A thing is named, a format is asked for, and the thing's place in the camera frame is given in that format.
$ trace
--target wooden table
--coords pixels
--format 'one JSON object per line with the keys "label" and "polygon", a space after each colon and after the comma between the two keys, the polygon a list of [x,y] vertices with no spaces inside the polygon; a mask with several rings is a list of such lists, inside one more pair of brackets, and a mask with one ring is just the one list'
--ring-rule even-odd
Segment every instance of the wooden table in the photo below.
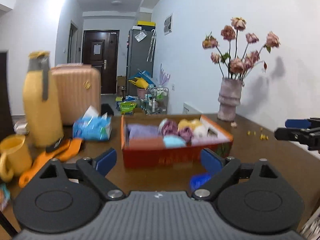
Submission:
{"label": "wooden table", "polygon": [[[217,120],[216,114],[207,116],[234,135],[231,156],[239,158],[242,162],[256,162],[260,158],[267,158],[300,194],[305,203],[305,211],[299,225],[300,228],[316,208],[320,197],[320,160],[290,142],[277,141],[271,131],[263,131],[264,134],[269,136],[268,141],[260,140],[260,126],[243,117],[237,116],[238,127],[231,128],[230,123]],[[248,130],[252,131],[250,136],[247,135]],[[66,135],[71,135],[70,128],[66,129]],[[120,148],[120,117],[112,119],[110,141],[87,142],[85,149],[79,153],[78,158],[85,156],[95,158],[110,147],[117,151],[118,160],[116,166],[107,175],[107,178],[126,193],[131,190],[189,191],[191,176],[204,172],[199,163],[187,166],[176,165],[167,168],[126,170],[123,166]],[[33,157],[39,152],[39,150],[33,150]],[[9,183],[8,188],[12,197],[15,198],[20,192],[17,179]],[[11,205],[5,209],[4,215],[17,230],[20,230],[14,218]],[[2,228],[0,228],[0,239],[10,239]]]}

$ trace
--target metal rolling cart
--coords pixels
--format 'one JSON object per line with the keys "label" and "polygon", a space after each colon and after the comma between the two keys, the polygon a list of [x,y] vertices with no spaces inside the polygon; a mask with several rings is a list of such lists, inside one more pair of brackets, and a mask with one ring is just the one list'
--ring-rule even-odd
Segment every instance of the metal rolling cart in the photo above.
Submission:
{"label": "metal rolling cart", "polygon": [[168,88],[151,87],[145,98],[140,99],[140,107],[146,114],[167,114],[168,99]]}

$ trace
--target gray refrigerator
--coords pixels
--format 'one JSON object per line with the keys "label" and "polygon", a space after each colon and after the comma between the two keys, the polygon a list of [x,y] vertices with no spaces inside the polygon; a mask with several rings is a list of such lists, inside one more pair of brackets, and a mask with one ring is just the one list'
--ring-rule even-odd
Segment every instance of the gray refrigerator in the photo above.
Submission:
{"label": "gray refrigerator", "polygon": [[147,62],[148,52],[151,44],[152,32],[144,31],[147,36],[140,42],[137,41],[135,36],[140,34],[140,30],[130,30],[129,31],[129,46],[128,46],[128,55],[127,55],[127,95],[128,96],[137,96],[137,87],[130,82],[129,78],[137,74],[139,70],[148,71],[151,74],[153,72],[153,61]]}

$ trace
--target pink suitcase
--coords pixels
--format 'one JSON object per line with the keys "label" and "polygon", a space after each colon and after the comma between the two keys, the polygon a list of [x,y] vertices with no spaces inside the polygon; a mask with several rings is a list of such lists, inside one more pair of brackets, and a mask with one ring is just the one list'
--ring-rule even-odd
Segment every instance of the pink suitcase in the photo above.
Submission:
{"label": "pink suitcase", "polygon": [[51,68],[58,88],[62,123],[73,125],[89,106],[101,111],[101,75],[91,65],[62,64]]}

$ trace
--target yellow mug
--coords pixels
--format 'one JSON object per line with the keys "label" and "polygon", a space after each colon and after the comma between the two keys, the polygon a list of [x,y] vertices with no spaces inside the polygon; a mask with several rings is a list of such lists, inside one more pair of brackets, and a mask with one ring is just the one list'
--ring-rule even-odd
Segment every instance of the yellow mug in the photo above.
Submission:
{"label": "yellow mug", "polygon": [[0,143],[0,178],[9,182],[29,170],[32,159],[24,135],[10,135]]}

